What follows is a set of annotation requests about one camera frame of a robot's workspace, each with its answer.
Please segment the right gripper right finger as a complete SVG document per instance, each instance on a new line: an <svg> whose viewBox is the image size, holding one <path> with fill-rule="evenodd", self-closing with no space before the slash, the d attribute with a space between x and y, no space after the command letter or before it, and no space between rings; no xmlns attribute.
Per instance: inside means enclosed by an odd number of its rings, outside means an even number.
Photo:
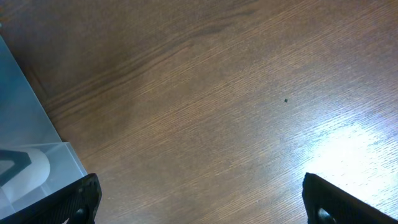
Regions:
<svg viewBox="0 0 398 224"><path fill-rule="evenodd" d="M307 223L397 224L397 220L341 190L320 176L306 173L302 198Z"/></svg>

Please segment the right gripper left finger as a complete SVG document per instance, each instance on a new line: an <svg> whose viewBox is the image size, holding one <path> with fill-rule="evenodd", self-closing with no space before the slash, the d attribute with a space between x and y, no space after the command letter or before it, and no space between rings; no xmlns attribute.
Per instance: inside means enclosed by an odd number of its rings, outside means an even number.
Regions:
<svg viewBox="0 0 398 224"><path fill-rule="evenodd" d="M36 203L1 219L1 224L95 222L102 191L98 176L88 174Z"/></svg>

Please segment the cream large bowl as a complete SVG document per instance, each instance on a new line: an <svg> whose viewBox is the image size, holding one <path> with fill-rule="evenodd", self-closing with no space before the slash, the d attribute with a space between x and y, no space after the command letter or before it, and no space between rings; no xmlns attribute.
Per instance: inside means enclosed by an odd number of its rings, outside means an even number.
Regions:
<svg viewBox="0 0 398 224"><path fill-rule="evenodd" d="M38 149L1 149L1 190L14 203L49 177L50 162Z"/></svg>

